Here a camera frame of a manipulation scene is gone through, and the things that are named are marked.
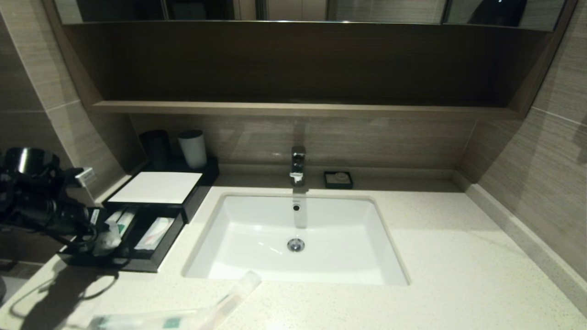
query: undermount sink basin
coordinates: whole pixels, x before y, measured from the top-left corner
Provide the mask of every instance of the undermount sink basin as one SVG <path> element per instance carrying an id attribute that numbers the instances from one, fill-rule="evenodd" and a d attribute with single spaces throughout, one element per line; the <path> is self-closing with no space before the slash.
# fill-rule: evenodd
<path id="1" fill-rule="evenodd" d="M 407 285 L 374 202 L 225 196 L 186 277 Z"/>

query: mirror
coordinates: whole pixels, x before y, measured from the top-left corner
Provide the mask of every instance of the mirror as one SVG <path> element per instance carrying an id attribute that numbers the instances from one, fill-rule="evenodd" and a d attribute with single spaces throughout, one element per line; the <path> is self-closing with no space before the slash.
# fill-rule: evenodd
<path id="1" fill-rule="evenodd" d="M 63 24 L 306 21 L 477 24 L 552 31 L 565 0 L 55 0 Z"/>
<path id="2" fill-rule="evenodd" d="M 440 24 L 445 0 L 55 0 L 63 24 L 348 21 Z"/>
<path id="3" fill-rule="evenodd" d="M 444 23 L 553 31 L 565 0 L 448 0 Z"/>

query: plastic wrapper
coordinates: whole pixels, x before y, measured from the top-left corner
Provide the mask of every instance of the plastic wrapper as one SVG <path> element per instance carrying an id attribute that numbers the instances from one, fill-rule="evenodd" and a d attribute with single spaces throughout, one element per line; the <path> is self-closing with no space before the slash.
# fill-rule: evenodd
<path id="1" fill-rule="evenodd" d="M 98 315 L 92 319 L 88 330 L 213 330 L 218 328 L 260 283 L 261 277 L 250 271 L 220 301 L 208 308 L 148 314 Z"/>

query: black cup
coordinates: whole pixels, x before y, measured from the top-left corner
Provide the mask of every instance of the black cup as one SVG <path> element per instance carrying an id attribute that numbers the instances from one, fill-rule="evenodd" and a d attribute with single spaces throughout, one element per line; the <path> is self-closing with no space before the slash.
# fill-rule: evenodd
<path id="1" fill-rule="evenodd" d="M 139 135 L 147 158 L 154 170 L 164 171 L 169 168 L 171 145 L 169 136 L 164 130 L 152 130 Z"/>

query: soap dish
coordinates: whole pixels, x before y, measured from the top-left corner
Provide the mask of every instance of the soap dish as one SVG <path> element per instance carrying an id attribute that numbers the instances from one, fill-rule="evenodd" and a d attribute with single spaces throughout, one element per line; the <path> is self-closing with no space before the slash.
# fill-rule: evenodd
<path id="1" fill-rule="evenodd" d="M 327 189 L 352 189 L 353 179 L 349 172 L 324 172 L 324 185 Z"/>

